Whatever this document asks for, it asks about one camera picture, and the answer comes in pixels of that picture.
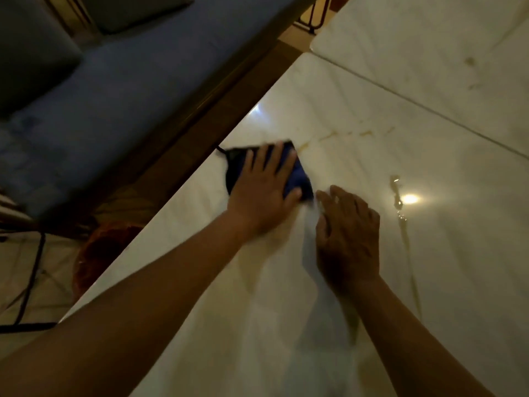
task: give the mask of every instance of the sofa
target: sofa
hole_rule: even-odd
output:
[[[98,25],[66,77],[0,120],[0,188],[59,233],[149,167],[313,2],[194,0],[117,33]]]

